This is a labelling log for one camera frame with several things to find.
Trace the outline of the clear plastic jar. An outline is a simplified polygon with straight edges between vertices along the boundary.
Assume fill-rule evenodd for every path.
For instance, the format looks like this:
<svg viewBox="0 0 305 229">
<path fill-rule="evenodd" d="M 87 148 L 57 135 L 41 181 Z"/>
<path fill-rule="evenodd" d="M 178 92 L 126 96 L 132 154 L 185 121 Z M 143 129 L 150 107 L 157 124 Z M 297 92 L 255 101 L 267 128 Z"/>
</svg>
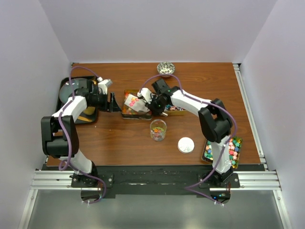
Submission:
<svg viewBox="0 0 305 229">
<path fill-rule="evenodd" d="M 150 124 L 150 136 L 154 141 L 162 141 L 167 130 L 166 122 L 162 119 L 155 119 Z"/>
</svg>

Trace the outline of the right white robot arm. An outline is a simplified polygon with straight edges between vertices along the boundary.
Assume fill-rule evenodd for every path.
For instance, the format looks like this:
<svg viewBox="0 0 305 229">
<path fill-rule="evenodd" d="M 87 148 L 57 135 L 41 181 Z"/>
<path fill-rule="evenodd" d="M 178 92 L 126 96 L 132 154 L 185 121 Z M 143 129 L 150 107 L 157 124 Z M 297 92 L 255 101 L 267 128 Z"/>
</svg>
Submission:
<svg viewBox="0 0 305 229">
<path fill-rule="evenodd" d="M 202 133 L 210 141 L 213 154 L 212 171 L 203 181 L 210 181 L 217 187 L 224 187 L 233 174 L 229 158 L 231 128 L 236 124 L 219 99 L 206 100 L 196 97 L 178 86 L 170 87 L 160 79 L 152 84 L 154 93 L 148 88 L 141 88 L 138 97 L 153 115 L 161 115 L 167 105 L 177 106 L 199 118 Z"/>
</svg>

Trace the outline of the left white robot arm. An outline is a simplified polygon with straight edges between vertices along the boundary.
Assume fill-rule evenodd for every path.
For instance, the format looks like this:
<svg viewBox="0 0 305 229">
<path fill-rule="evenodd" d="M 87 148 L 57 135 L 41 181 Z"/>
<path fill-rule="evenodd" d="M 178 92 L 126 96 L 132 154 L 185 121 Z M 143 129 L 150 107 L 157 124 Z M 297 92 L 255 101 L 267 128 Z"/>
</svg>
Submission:
<svg viewBox="0 0 305 229">
<path fill-rule="evenodd" d="M 61 161 L 59 170 L 71 167 L 77 173 L 83 172 L 82 182 L 88 187 L 98 184 L 99 176 L 93 172 L 93 162 L 80 150 L 75 122 L 88 107 L 103 112 L 120 112 L 114 93 L 108 93 L 110 79 L 98 78 L 94 84 L 87 79 L 79 83 L 70 80 L 67 84 L 71 91 L 66 93 L 66 103 L 51 116 L 41 119 L 42 149 L 45 155 Z"/>
</svg>

